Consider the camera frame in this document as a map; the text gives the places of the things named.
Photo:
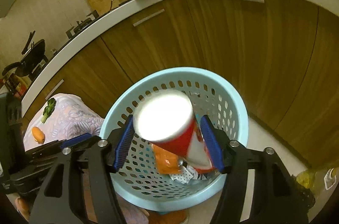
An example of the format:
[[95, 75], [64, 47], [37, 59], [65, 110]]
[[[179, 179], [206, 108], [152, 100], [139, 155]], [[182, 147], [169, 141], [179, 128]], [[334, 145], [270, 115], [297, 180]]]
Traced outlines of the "person's right hand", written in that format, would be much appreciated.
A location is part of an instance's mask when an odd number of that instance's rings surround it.
[[324, 177], [327, 172], [328, 169], [308, 169], [300, 172], [296, 176], [296, 181], [305, 188], [310, 189], [314, 195], [318, 196], [325, 191]]

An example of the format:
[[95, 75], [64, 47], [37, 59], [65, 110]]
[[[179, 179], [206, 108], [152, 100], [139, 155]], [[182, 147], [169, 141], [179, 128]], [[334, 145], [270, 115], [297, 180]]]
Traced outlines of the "person's left hand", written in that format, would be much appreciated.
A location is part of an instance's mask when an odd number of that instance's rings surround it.
[[17, 197], [15, 200], [15, 206], [17, 207], [17, 211], [22, 215], [22, 217], [28, 222], [31, 212], [29, 208], [29, 204], [22, 197]]

